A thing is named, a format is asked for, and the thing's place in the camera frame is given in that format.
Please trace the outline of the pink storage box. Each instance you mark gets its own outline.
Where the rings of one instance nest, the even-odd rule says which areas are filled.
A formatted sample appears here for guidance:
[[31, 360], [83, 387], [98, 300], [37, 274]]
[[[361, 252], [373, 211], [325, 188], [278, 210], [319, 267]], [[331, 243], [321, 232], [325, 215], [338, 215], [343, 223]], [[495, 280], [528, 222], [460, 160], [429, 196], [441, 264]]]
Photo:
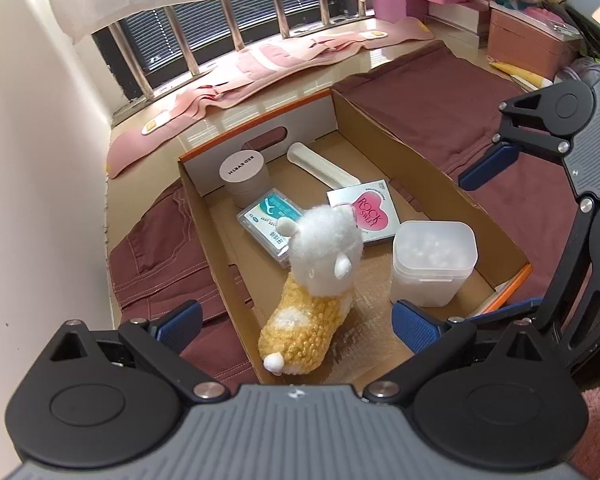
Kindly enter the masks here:
[[496, 62], [553, 79], [581, 46], [581, 36], [569, 27], [559, 24], [558, 30], [550, 29], [528, 14], [491, 4], [486, 53]]

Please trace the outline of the clear cotton swab container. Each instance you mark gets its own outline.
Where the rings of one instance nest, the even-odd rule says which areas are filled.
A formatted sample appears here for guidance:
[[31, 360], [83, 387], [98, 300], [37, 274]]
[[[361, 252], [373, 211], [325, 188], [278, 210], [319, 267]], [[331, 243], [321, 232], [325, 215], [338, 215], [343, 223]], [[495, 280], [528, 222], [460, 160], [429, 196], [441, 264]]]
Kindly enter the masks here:
[[445, 307], [478, 261], [475, 233], [459, 221], [408, 220], [393, 239], [389, 299]]

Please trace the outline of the yellow white alpaca plush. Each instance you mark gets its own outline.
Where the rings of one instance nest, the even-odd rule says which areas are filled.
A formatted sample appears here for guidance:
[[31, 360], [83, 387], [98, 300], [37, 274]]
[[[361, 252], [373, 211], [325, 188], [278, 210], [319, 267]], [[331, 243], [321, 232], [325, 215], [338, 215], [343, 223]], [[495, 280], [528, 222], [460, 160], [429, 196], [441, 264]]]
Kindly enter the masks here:
[[271, 374], [310, 374], [351, 310], [362, 231], [349, 204], [317, 206], [298, 221], [281, 218], [276, 230], [289, 237], [290, 271], [260, 331], [258, 350]]

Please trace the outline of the white embossed long case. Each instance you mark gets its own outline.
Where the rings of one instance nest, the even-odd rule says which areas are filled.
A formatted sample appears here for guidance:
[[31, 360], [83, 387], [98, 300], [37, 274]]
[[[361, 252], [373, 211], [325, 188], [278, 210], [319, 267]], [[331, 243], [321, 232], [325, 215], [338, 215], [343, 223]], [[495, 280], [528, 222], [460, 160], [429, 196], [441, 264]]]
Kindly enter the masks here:
[[288, 148], [286, 157], [288, 162], [298, 166], [315, 179], [320, 180], [331, 190], [338, 188], [350, 188], [350, 186], [360, 185], [361, 181], [352, 176], [346, 170], [335, 165], [317, 152], [301, 142], [294, 142]]

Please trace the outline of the pink massage brush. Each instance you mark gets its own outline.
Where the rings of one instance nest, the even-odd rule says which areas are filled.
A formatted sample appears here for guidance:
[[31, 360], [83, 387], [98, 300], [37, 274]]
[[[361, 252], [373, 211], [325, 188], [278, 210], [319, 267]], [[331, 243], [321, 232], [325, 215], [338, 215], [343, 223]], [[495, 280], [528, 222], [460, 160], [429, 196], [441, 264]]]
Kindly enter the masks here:
[[524, 9], [524, 14], [526, 14], [529, 18], [533, 18], [534, 20], [544, 23], [547, 26], [562, 26], [565, 24], [565, 21], [559, 15], [550, 10], [539, 8], [538, 6], [528, 6], [528, 8]]

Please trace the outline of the grey knit item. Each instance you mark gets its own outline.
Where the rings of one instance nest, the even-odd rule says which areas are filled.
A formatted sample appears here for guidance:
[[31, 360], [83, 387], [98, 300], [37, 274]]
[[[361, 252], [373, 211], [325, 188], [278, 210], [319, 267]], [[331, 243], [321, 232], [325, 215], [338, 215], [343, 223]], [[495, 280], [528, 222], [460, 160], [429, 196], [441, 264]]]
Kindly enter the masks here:
[[593, 87], [600, 80], [600, 60], [597, 58], [576, 58], [556, 73], [554, 83], [567, 80], [580, 80]]

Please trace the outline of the orange cardboard box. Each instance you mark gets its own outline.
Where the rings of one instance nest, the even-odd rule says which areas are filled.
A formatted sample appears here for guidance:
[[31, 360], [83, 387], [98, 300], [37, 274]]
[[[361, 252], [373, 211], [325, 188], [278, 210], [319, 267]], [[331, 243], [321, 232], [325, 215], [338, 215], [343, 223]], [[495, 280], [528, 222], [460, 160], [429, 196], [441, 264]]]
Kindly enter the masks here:
[[327, 92], [189, 152], [198, 237], [265, 385], [362, 389], [411, 356], [393, 333], [393, 239], [434, 271], [408, 288], [444, 318], [506, 303], [524, 253], [429, 160]]

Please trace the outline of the maroon cloth mat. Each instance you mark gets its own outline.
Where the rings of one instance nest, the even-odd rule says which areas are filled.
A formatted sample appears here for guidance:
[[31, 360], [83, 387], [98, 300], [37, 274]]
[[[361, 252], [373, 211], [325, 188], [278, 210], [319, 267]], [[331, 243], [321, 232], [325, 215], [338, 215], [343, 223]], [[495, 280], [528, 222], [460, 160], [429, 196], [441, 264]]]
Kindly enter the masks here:
[[[386, 174], [399, 216], [465, 222], [475, 232], [474, 274], [441, 315], [475, 310], [494, 288], [514, 280], [509, 301], [547, 292], [577, 212], [562, 168], [529, 155], [481, 188], [463, 195], [456, 177], [489, 146], [500, 121], [498, 104], [516, 94], [503, 78], [461, 58], [441, 42], [401, 56], [336, 88], [342, 131], [321, 148], [360, 176]], [[358, 150], [355, 133], [382, 148]], [[114, 248], [110, 271], [124, 318], [160, 318], [180, 304], [201, 304], [201, 333], [183, 356], [230, 388], [253, 382], [260, 329], [277, 306], [288, 272], [236, 219], [223, 192], [200, 200], [208, 228], [225, 252], [233, 295], [224, 299], [201, 245], [181, 182], [168, 186]]]

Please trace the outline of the pink cylindrical jar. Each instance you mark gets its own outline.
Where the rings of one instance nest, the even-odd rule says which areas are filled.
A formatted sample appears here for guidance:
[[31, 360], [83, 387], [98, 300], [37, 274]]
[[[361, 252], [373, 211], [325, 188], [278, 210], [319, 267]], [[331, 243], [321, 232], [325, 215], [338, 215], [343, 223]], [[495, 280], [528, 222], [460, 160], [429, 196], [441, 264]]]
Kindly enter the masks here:
[[263, 155], [255, 150], [242, 150], [223, 160], [219, 176], [224, 188], [238, 208], [246, 208], [272, 187]]

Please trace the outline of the silver box pink heart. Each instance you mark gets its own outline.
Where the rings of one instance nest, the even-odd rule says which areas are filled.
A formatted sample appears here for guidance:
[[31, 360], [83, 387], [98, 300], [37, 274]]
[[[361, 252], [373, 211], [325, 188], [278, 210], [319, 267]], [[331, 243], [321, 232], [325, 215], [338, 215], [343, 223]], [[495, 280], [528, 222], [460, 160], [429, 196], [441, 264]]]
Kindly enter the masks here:
[[390, 240], [401, 224], [385, 180], [328, 191], [327, 200], [332, 207], [352, 206], [365, 244]]

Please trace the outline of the yellow cream tube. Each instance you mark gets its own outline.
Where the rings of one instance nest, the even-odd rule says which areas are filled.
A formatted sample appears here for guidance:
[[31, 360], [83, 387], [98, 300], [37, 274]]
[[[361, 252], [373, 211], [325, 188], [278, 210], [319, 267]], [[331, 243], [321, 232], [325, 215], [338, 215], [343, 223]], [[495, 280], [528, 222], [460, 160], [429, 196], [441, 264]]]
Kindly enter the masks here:
[[530, 70], [525, 70], [524, 68], [520, 68], [518, 66], [504, 62], [498, 62], [493, 58], [488, 58], [488, 61], [492, 67], [496, 68], [497, 70], [500, 70], [503, 73], [506, 73], [516, 81], [520, 82], [524, 86], [524, 88], [533, 88], [534, 90], [538, 90], [549, 87], [552, 84], [554, 84], [554, 81], [552, 81], [551, 79], [530, 72]]

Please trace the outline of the pink fabric belt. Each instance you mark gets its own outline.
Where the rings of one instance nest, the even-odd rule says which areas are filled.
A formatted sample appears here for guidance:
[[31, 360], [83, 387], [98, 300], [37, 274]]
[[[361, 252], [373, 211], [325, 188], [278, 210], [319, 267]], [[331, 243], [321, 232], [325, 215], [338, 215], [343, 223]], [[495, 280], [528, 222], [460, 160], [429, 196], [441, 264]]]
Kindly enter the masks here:
[[396, 23], [381, 21], [360, 29], [336, 27], [304, 37], [266, 40], [234, 52], [193, 87], [178, 92], [172, 104], [140, 128], [120, 134], [108, 152], [108, 176], [116, 178], [203, 120], [209, 107], [228, 110], [291, 75], [340, 63], [362, 50], [432, 38], [429, 27], [408, 16]]

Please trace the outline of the clear floss pick box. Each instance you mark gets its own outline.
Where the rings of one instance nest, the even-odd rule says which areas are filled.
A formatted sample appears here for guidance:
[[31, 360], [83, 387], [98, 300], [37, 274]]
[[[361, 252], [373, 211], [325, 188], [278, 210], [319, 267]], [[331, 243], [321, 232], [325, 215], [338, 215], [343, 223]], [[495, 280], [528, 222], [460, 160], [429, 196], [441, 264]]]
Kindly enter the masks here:
[[236, 219], [282, 268], [286, 268], [289, 266], [289, 237], [277, 232], [277, 221], [281, 218], [298, 221], [302, 214], [302, 208], [277, 188], [272, 188], [243, 209]]

